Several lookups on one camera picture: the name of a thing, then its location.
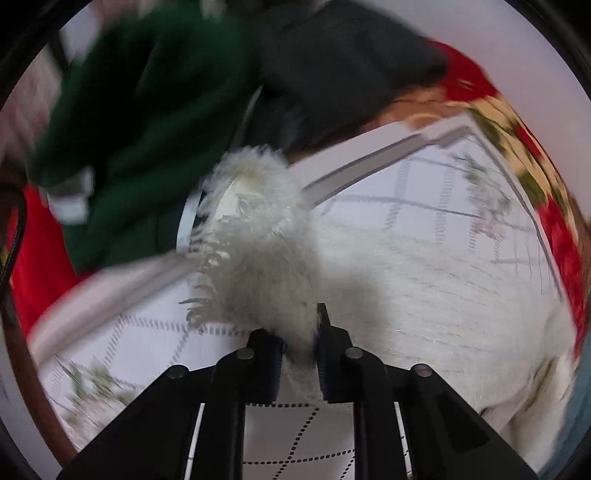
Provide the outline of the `red floral blanket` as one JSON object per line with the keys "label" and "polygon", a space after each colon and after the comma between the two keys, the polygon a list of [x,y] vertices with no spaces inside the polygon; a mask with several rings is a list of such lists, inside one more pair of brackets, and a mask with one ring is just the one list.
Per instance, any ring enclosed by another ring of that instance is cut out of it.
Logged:
{"label": "red floral blanket", "polygon": [[[344,128],[325,141],[299,149],[287,158],[304,159],[329,145],[389,124],[418,130],[440,120],[468,114],[502,155],[536,211],[548,240],[573,314],[575,348],[580,350],[588,331],[590,257],[585,244],[590,234],[581,212],[542,145],[506,101],[485,71],[455,48],[438,42],[449,62],[447,73],[432,85],[415,86],[398,95],[361,126]],[[27,68],[1,111],[1,189],[23,192],[27,224],[9,292],[16,319],[28,335],[56,301],[89,278],[93,268],[75,270],[64,244],[62,227],[42,202],[39,189],[18,165],[31,151],[47,125],[62,80],[50,56],[42,52]]]}

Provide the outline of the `white grid patterned mat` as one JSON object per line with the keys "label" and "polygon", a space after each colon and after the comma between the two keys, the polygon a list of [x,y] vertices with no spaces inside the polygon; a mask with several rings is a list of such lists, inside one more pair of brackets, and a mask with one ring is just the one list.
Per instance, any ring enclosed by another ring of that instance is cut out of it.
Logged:
{"label": "white grid patterned mat", "polygon": [[[294,164],[315,217],[445,246],[502,267],[542,295],[566,292],[540,220],[498,150],[467,116],[383,127]],[[40,320],[29,347],[76,450],[167,367],[211,366],[243,327],[188,323],[199,274],[167,254],[105,269]]]}

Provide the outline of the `green garment white stripes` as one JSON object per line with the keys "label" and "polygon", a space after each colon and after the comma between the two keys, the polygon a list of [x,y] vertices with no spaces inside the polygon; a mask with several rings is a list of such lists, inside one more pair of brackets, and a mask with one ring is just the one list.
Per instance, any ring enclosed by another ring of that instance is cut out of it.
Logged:
{"label": "green garment white stripes", "polygon": [[172,251],[259,80],[252,26],[183,2],[124,18],[73,67],[29,162],[78,272]]}

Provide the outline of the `white fluffy garment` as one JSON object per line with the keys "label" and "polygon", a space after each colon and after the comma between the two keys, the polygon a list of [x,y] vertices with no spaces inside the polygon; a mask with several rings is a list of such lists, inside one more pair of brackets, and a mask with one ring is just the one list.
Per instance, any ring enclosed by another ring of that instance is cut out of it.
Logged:
{"label": "white fluffy garment", "polygon": [[294,391],[318,402],[325,304],[333,324],[384,362],[432,366],[534,470],[551,459],[574,375],[575,330],[559,296],[472,254],[315,217],[270,150],[226,154],[202,190],[191,326],[279,336]]}

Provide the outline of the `black garment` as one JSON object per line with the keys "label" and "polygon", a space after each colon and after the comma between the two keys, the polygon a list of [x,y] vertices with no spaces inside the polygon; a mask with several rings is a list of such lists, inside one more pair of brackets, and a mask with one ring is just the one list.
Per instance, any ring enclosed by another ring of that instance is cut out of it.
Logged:
{"label": "black garment", "polygon": [[445,76],[427,38],[356,1],[276,2],[254,19],[262,86],[246,146],[290,154],[366,123],[398,96]]}

